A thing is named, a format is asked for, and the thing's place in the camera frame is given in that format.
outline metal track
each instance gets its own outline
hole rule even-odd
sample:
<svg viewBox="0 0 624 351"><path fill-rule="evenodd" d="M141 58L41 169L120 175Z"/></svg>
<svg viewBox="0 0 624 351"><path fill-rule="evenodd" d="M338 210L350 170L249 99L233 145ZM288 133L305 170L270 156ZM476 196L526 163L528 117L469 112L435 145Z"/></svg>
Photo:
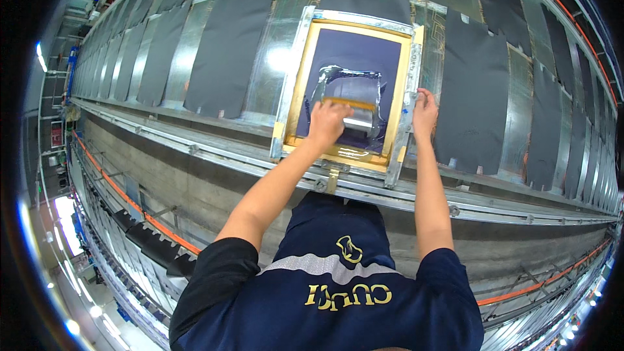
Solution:
<svg viewBox="0 0 624 351"><path fill-rule="evenodd" d="M242 144L239 141L208 133L147 120L78 98L73 98L72 102L85 111L131 133L220 166L258 177L266 175L276 166L268 159L268 149L261 146ZM297 187L314 190L316 181L326 181L327 178L327 171L312 166L304 174ZM404 211L414 210L416 198L414 183L401 180L394 189L386 189L381 179L353 174L340 176L335 194L343 198L357 199ZM471 192L445 189L445 194L451 216L457 219L547 226L601 224L617 221L617 218L612 215L579 213L523 204Z"/></svg>

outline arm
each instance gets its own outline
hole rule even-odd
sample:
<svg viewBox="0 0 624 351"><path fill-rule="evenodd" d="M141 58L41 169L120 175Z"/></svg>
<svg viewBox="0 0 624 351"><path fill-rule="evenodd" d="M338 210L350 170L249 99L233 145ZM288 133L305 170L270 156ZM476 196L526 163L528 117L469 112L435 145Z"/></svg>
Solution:
<svg viewBox="0 0 624 351"><path fill-rule="evenodd" d="M431 92L424 88L419 88L418 92L412 117L417 147L414 218L418 252L422 260L428 253L438 248L453 249L453 236L450 230L449 205L431 144L431 131L437 119L437 106Z"/></svg>
<svg viewBox="0 0 624 351"><path fill-rule="evenodd" d="M214 241L241 238L260 251L262 235L290 199L297 182L340 137L345 129L343 119L352 114L353 109L348 105L317 102L312 110L308 137L253 185Z"/></svg>

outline person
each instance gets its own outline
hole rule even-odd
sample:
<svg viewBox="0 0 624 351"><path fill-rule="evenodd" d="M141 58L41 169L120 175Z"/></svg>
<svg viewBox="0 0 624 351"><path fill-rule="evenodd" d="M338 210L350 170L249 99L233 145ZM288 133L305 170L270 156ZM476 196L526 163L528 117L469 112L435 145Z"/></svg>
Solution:
<svg viewBox="0 0 624 351"><path fill-rule="evenodd" d="M484 330L431 144L432 94L418 89L414 215L416 279L394 266L384 221L371 204L309 192L275 258L258 267L262 237L308 168L342 134L348 105L317 102L309 135L234 208L171 317L172 350L479 350Z"/></svg>

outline hand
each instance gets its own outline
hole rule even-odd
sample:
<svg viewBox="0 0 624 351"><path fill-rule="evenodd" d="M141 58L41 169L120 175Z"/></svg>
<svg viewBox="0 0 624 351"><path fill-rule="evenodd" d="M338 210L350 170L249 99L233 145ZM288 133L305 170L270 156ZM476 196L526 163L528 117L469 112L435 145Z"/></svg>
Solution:
<svg viewBox="0 0 624 351"><path fill-rule="evenodd" d="M314 144L320 153L332 146L343 133L345 125L343 119L353 115L349 105L316 102L312 109L308 140Z"/></svg>
<svg viewBox="0 0 624 351"><path fill-rule="evenodd" d="M437 106L433 94L425 88L418 89L418 99L412 114L416 144L431 141L431 131L437 120Z"/></svg>

